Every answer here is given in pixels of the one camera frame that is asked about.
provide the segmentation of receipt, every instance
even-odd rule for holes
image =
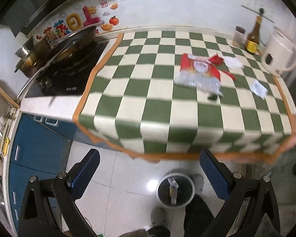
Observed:
[[[267,95],[267,89],[262,86],[258,80],[254,81],[254,83],[250,86],[250,90],[262,99],[265,99]]]

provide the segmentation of orange sticker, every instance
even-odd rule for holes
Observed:
[[[113,30],[113,24],[109,24],[109,23],[105,23],[103,25],[101,25],[101,28],[103,31],[112,31]]]
[[[118,7],[117,3],[113,3],[112,6],[110,7],[112,10],[116,10]]]

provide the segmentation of bottle cap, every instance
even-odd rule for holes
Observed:
[[[236,31],[238,31],[241,34],[244,34],[245,33],[245,29],[242,28],[242,27],[239,27],[239,26],[236,26]]]

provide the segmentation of pot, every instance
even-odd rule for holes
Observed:
[[[31,37],[29,40],[25,42],[24,45],[22,45],[16,52],[15,55],[20,57],[21,59],[24,59],[30,51],[34,48],[34,41],[33,37]]]
[[[47,59],[45,60],[47,62],[42,67],[40,67],[23,86],[16,98],[16,103],[20,104],[29,88],[45,69],[55,63],[70,60],[76,55],[83,55],[85,51],[84,48],[95,39],[95,36],[96,26],[93,25],[79,29],[66,36],[66,38],[59,42],[57,46],[54,47],[48,54]]]
[[[31,78],[38,69],[44,66],[45,58],[51,51],[51,47],[46,38],[43,38],[32,49],[32,39],[29,39],[24,45],[17,50],[15,55],[19,56],[21,60],[15,66],[15,71],[19,69],[25,76]]]

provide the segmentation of plastic bag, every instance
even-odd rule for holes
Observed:
[[[180,74],[174,78],[174,83],[223,95],[220,92],[220,73],[211,63],[220,64],[222,61],[218,55],[208,58],[185,53],[181,58]]]

